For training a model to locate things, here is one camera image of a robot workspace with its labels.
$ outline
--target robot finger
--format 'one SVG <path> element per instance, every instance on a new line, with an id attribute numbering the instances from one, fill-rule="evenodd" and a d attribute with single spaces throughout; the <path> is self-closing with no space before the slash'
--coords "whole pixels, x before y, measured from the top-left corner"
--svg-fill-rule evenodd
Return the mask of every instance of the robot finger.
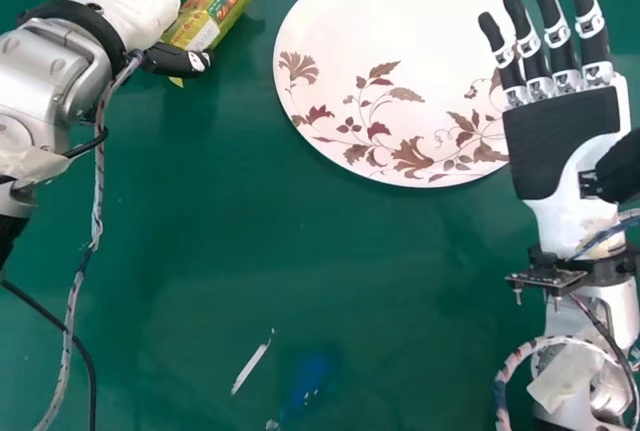
<path id="1" fill-rule="evenodd" d="M 522 0 L 502 0 L 516 28 L 517 49 L 524 63 L 527 88 L 533 101 L 551 98 L 555 87 L 547 68 L 542 43 Z"/>
<path id="2" fill-rule="evenodd" d="M 558 94 L 574 93 L 582 89 L 582 75 L 578 69 L 571 29 L 558 0 L 536 0 L 544 23 L 544 41 L 549 48 L 551 72 Z"/>
<path id="3" fill-rule="evenodd" d="M 498 72 L 502 89 L 507 96 L 508 108 L 516 108 L 531 102 L 525 82 L 520 75 L 520 67 L 513 48 L 505 43 L 500 28 L 491 14 L 485 12 L 478 16 L 478 24 L 489 40 L 491 51 L 498 63 Z"/>
<path id="4" fill-rule="evenodd" d="M 582 74 L 588 87 L 608 85 L 613 78 L 609 34 L 598 0 L 573 0 L 580 36 Z"/>

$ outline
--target white tape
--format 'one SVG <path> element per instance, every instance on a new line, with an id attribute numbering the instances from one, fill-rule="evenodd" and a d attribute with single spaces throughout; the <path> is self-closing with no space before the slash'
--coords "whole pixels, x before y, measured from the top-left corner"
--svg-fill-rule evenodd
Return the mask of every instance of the white tape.
<path id="1" fill-rule="evenodd" d="M 21 150 L 0 149 L 0 175 L 39 183 L 67 170 L 71 160 L 35 146 Z"/>
<path id="2" fill-rule="evenodd" d="M 583 328 L 576 337 L 589 339 L 602 347 L 602 338 L 591 325 Z M 565 346 L 553 361 L 534 379 L 527 391 L 550 414 L 571 396 L 589 386 L 604 359 L 589 349 Z"/>

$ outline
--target green table surface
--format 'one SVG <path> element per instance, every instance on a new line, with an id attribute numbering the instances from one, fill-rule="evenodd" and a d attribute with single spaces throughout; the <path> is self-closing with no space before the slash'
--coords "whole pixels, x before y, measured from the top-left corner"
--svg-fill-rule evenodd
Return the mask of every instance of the green table surface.
<path id="1" fill-rule="evenodd" d="M 2 0 L 0 29 L 42 1 Z M 536 240 L 508 167 L 466 186 L 394 188 L 332 164 L 296 133 L 271 71 L 295 1 L 254 0 L 188 90 L 140 74 L 113 101 L 106 231 L 77 322 L 98 369 L 99 431 L 263 430 L 314 356 L 333 371 L 285 430 L 489 430 L 497 368 L 543 330 L 542 298 L 525 293 L 516 307 L 503 281 Z M 600 0 L 632 108 L 639 2 Z M 88 241 L 92 186 L 84 159 L 42 189 L 6 267 L 58 315 Z M 0 294 L 0 429 L 33 428 L 60 345 Z M 526 374 L 509 388 L 518 430 L 531 428 Z M 86 405 L 75 357 L 52 429 L 85 430 Z"/>

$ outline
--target white scrap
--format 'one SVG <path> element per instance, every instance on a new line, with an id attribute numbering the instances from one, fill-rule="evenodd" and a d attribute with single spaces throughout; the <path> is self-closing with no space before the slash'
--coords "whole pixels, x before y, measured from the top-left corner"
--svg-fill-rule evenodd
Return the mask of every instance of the white scrap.
<path id="1" fill-rule="evenodd" d="M 280 429 L 280 423 L 277 423 L 273 419 L 267 421 L 267 425 L 264 427 L 265 431 L 273 431 L 274 429 Z"/>
<path id="2" fill-rule="evenodd" d="M 271 334 L 275 334 L 275 332 L 276 330 L 271 328 Z M 267 352 L 267 349 L 269 349 L 269 346 L 271 346 L 271 338 L 269 338 L 269 341 L 267 341 L 267 344 L 261 344 L 260 346 L 258 346 L 258 349 L 256 349 L 255 353 L 253 353 L 253 356 L 251 356 L 251 359 L 247 362 L 247 364 L 245 364 L 244 368 L 242 368 L 242 371 L 240 371 L 240 374 L 236 378 L 236 382 L 233 383 L 233 386 L 231 387 L 231 396 L 235 395 L 238 392 L 238 390 L 240 389 L 240 386 L 244 384 L 245 380 L 249 377 L 249 375 L 253 371 L 253 368 L 257 366 L 257 364 L 262 359 L 262 356 L 264 356 L 264 353 Z"/>

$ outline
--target cable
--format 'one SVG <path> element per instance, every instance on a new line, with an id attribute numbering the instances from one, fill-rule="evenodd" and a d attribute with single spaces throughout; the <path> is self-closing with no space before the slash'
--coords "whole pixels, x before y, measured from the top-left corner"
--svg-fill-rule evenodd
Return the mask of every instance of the cable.
<path id="1" fill-rule="evenodd" d="M 611 347 L 611 350 L 618 358 L 618 363 L 622 367 L 624 371 L 624 375 L 629 381 L 629 387 L 631 388 L 631 396 L 632 401 L 631 405 L 633 408 L 633 419 L 631 420 L 631 431 L 636 431 L 638 429 L 638 422 L 640 422 L 640 396 L 638 396 L 638 385 L 636 384 L 636 380 L 633 377 L 633 371 L 631 366 L 629 365 L 629 360 L 625 356 L 624 352 L 616 343 L 616 340 L 611 336 L 611 333 L 607 330 L 605 325 L 600 321 L 593 311 L 589 309 L 589 307 L 576 295 L 571 295 L 571 299 L 576 305 L 582 310 L 582 312 L 589 318 L 591 324 L 598 330 L 598 332 L 602 335 L 602 337 L 607 341 L 607 344 Z"/>
<path id="2" fill-rule="evenodd" d="M 109 136 L 109 130 L 107 129 L 106 126 L 103 126 L 102 132 L 98 134 L 98 136 L 93 138 L 91 141 L 88 141 L 84 144 L 81 144 L 79 146 L 76 146 L 75 148 L 70 149 L 65 153 L 62 153 L 61 156 L 64 156 L 65 158 L 69 158 L 69 159 L 77 158 L 78 156 L 81 156 L 91 151 L 93 148 L 95 148 L 96 146 L 104 142 L 104 140 L 107 139 L 107 136 Z M 0 176 L 0 184 L 10 183 L 11 181 L 16 181 L 16 178 L 14 178 L 13 176 L 7 176 L 6 174 Z"/>
<path id="3" fill-rule="evenodd" d="M 107 136 L 109 136 L 109 130 L 107 129 L 106 126 L 104 126 L 102 128 L 102 132 L 98 136 L 93 138 L 91 141 L 88 141 L 84 144 L 81 144 L 80 146 L 76 146 L 75 148 L 70 149 L 66 153 L 62 153 L 62 156 L 69 159 L 77 158 L 78 156 L 81 156 L 84 153 L 91 151 L 93 148 L 101 144 L 105 139 L 107 139 Z"/>
<path id="4" fill-rule="evenodd" d="M 507 383 L 513 376 L 515 370 L 532 354 L 538 353 L 551 346 L 561 344 L 576 344 L 578 346 L 582 346 L 594 353 L 600 354 L 609 363 L 615 366 L 620 366 L 608 351 L 605 351 L 586 339 L 578 339 L 573 336 L 542 336 L 524 343 L 509 355 L 504 362 L 504 368 L 496 374 L 493 381 L 493 398 L 496 405 L 497 431 L 512 431 L 511 421 L 509 419 L 509 410 L 507 408 Z"/>
<path id="5" fill-rule="evenodd" d="M 65 392 L 67 391 L 67 384 L 69 383 L 69 371 L 71 369 L 71 352 L 73 349 L 72 337 L 73 326 L 76 314 L 76 302 L 78 300 L 78 293 L 80 292 L 80 286 L 84 281 L 85 271 L 89 264 L 89 259 L 93 254 L 93 250 L 88 248 L 80 266 L 76 272 L 76 276 L 73 280 L 73 286 L 69 290 L 69 298 L 67 299 L 67 308 L 64 316 L 64 325 L 66 331 L 62 333 L 62 355 L 60 357 L 60 371 L 58 372 L 58 381 L 56 382 L 56 388 L 53 391 L 53 398 L 47 412 L 44 414 L 38 425 L 34 428 L 34 431 L 46 431 L 51 426 L 51 423 L 58 415 L 62 401 L 64 400 Z"/>
<path id="6" fill-rule="evenodd" d="M 67 390 L 67 384 L 69 382 L 69 370 L 71 368 L 71 352 L 72 352 L 72 336 L 73 336 L 73 325 L 76 313 L 76 301 L 78 299 L 78 294 L 80 292 L 80 286 L 82 286 L 82 281 L 84 280 L 85 269 L 89 262 L 89 258 L 91 255 L 98 250 L 98 245 L 100 243 L 100 235 L 102 234 L 102 199 L 104 194 L 104 139 L 100 139 L 105 135 L 106 126 L 104 125 L 104 114 L 107 106 L 109 105 L 109 101 L 118 88 L 124 83 L 129 76 L 140 66 L 143 54 L 140 51 L 134 51 L 134 56 L 131 58 L 131 61 L 124 68 L 118 76 L 114 80 L 112 80 L 107 87 L 105 88 L 100 100 L 98 102 L 98 107 L 96 108 L 96 118 L 95 118 L 95 127 L 94 127 L 94 141 L 98 141 L 95 146 L 95 159 L 96 159 L 96 169 L 95 169 L 95 185 L 94 185 L 94 195 L 93 195 L 93 208 L 91 210 L 91 243 L 89 244 L 88 249 L 85 252 L 83 260 L 80 264 L 78 271 L 76 272 L 76 276 L 73 280 L 73 286 L 69 291 L 69 299 L 67 301 L 67 311 L 64 318 L 64 324 L 67 328 L 67 331 L 62 335 L 62 356 L 60 358 L 60 372 L 58 373 L 58 381 L 56 383 L 56 388 L 53 393 L 53 398 L 51 399 L 51 404 L 47 409 L 44 417 L 38 423 L 38 426 L 34 429 L 34 431 L 46 431 L 49 429 L 49 426 L 55 419 L 58 414 L 58 410 L 60 409 L 60 405 L 64 400 L 64 395 Z"/>
<path id="7" fill-rule="evenodd" d="M 569 261 L 573 261 L 575 259 L 580 258 L 581 256 L 584 256 L 586 253 L 591 251 L 596 246 L 599 246 L 600 244 L 604 243 L 606 240 L 608 240 L 612 236 L 618 233 L 623 233 L 627 229 L 632 228 L 633 226 L 639 225 L 640 210 L 631 209 L 629 211 L 625 211 L 623 213 L 620 213 L 619 218 L 620 218 L 620 222 L 618 224 L 615 224 L 610 228 L 605 229 L 604 231 L 597 232 L 589 241 L 587 241 L 587 243 L 585 243 L 578 250 L 578 252 L 574 256 L 572 256 L 569 259 Z"/>
<path id="8" fill-rule="evenodd" d="M 56 318 L 49 310 L 47 310 L 44 306 L 38 303 L 35 299 L 29 296 L 27 293 L 22 291 L 21 289 L 14 286 L 7 280 L 3 280 L 1 283 L 2 287 L 4 287 L 7 291 L 14 294 L 16 297 L 20 298 L 26 304 L 31 306 L 34 310 L 40 313 L 47 321 L 57 327 L 60 331 L 68 332 L 67 327 Z M 73 343 L 78 348 L 80 355 L 82 356 L 82 360 L 87 367 L 87 375 L 89 378 L 89 431 L 95 431 L 96 429 L 96 402 L 97 402 L 97 383 L 96 383 L 96 370 L 93 365 L 93 361 L 91 360 L 91 355 L 87 351 L 87 348 L 84 347 L 80 338 L 76 335 L 72 337 Z"/>
<path id="9" fill-rule="evenodd" d="M 115 93 L 118 88 L 124 83 L 129 76 L 142 64 L 144 60 L 144 54 L 142 51 L 134 50 L 132 52 L 133 57 L 131 61 L 124 68 L 118 76 L 113 80 L 107 89 L 105 89 L 100 101 L 98 102 L 98 108 L 96 109 L 96 124 L 95 124 L 95 136 L 96 138 L 100 136 L 105 128 L 104 125 L 104 115 L 107 106 L 109 105 L 109 101 L 111 100 L 111 96 Z M 102 225 L 102 198 L 104 194 L 104 143 L 98 144 L 96 148 L 96 170 L 95 170 L 95 187 L 93 193 L 93 210 L 91 212 L 91 237 L 92 241 L 89 247 L 91 247 L 94 251 L 98 250 L 98 246 L 100 245 L 100 236 L 102 235 L 103 225 Z"/>

